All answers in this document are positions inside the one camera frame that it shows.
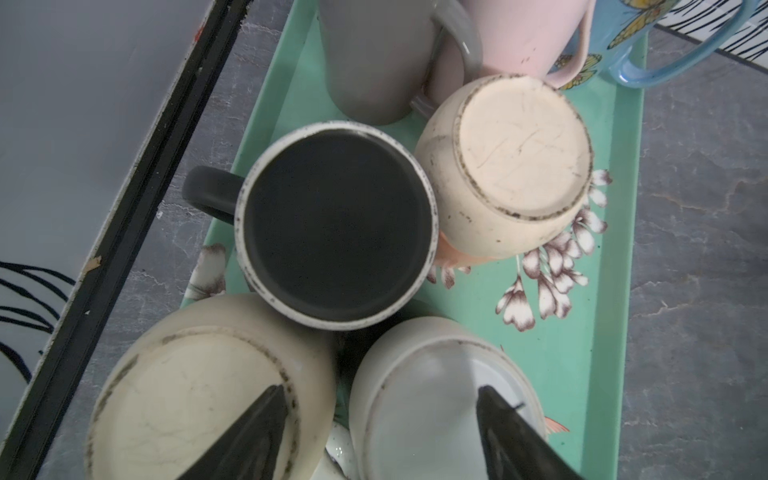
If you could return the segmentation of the white mug red inside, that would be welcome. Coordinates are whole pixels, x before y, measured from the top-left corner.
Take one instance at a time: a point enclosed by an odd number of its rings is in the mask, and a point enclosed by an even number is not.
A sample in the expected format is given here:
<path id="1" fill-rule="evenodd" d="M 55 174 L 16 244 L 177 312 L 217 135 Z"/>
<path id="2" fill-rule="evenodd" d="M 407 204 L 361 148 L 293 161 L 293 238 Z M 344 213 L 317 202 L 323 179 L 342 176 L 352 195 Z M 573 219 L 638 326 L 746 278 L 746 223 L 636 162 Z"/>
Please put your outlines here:
<path id="1" fill-rule="evenodd" d="M 542 405 L 523 371 L 460 323 L 423 316 L 377 339 L 355 374 L 349 431 L 363 479 L 484 479 L 478 391 L 493 387 L 542 439 Z"/>

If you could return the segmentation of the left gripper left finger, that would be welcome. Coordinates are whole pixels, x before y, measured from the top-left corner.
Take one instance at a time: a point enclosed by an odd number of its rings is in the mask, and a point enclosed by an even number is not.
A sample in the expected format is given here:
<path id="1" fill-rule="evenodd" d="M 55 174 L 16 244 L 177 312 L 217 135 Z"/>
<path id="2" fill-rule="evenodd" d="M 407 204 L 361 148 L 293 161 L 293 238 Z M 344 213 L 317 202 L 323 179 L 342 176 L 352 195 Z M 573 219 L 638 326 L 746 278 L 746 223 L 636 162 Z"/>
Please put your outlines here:
<path id="1" fill-rule="evenodd" d="M 283 386 L 269 386 L 178 479 L 272 479 L 287 416 Z"/>

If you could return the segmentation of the beige mug white handle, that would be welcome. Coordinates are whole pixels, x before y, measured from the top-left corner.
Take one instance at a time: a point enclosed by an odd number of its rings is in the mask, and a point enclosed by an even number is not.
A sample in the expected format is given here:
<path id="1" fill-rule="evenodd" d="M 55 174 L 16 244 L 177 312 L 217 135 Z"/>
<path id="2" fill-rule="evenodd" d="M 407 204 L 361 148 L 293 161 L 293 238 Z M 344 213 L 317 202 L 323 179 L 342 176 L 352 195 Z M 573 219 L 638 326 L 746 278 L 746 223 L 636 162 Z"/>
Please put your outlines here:
<path id="1" fill-rule="evenodd" d="M 254 293 L 195 302 L 121 357 L 94 407 L 89 479 L 175 479 L 269 387 L 287 419 L 278 479 L 340 479 L 332 455 L 337 376 L 327 331 L 300 325 Z"/>

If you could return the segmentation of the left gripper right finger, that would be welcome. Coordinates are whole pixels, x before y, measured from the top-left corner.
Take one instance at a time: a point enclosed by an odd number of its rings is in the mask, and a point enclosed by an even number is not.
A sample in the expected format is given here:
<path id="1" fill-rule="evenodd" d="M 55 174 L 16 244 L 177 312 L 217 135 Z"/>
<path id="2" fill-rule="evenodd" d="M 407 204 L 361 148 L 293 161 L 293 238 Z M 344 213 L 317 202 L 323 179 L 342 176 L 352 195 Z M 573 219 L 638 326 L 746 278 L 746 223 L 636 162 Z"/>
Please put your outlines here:
<path id="1" fill-rule="evenodd" d="M 490 480 L 583 480 L 492 386 L 478 389 L 476 417 Z"/>

